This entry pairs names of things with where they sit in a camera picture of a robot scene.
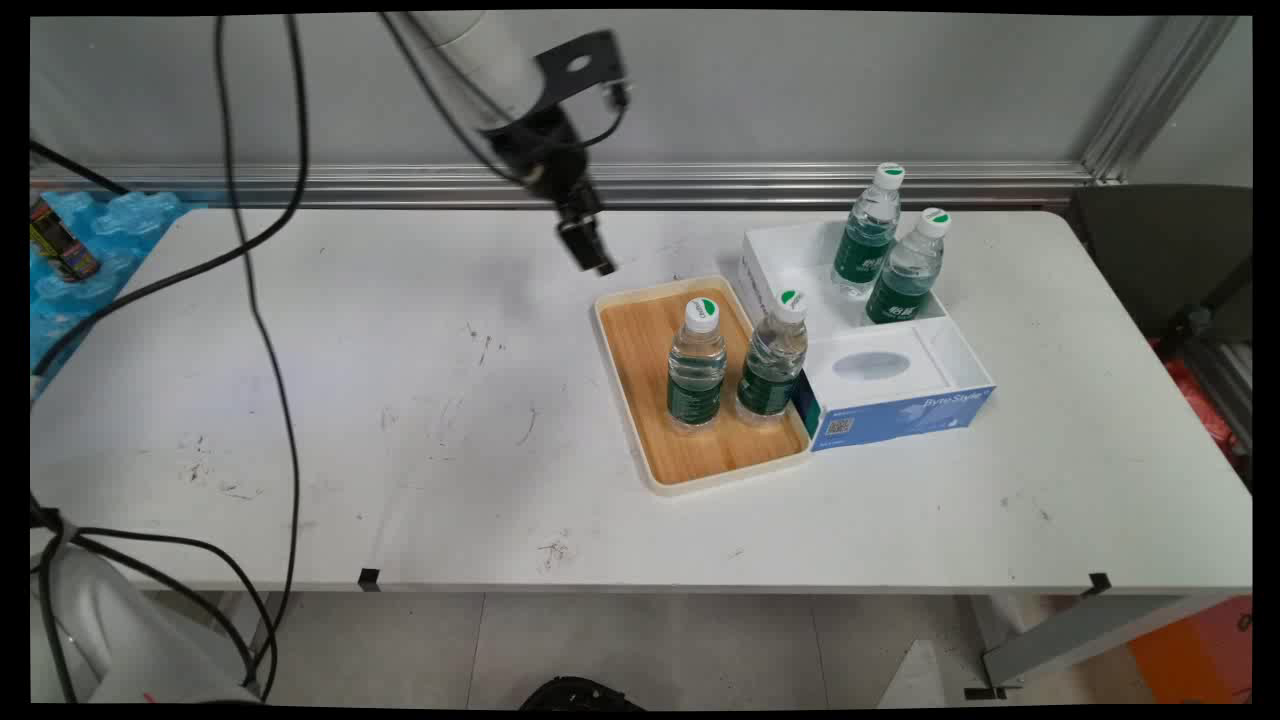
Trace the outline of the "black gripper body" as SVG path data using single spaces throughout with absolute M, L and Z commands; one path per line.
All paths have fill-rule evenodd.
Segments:
M 584 219 L 603 205 L 590 181 L 589 155 L 559 104 L 489 129 L 492 151 L 534 196 L 552 202 L 563 219 Z

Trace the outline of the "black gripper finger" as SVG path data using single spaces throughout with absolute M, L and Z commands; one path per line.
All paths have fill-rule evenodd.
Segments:
M 594 211 L 580 214 L 580 265 L 584 270 L 595 272 L 598 275 L 614 273 L 614 261 L 604 245 Z
M 581 270 L 603 274 L 603 243 L 593 214 L 562 218 L 557 234 Z

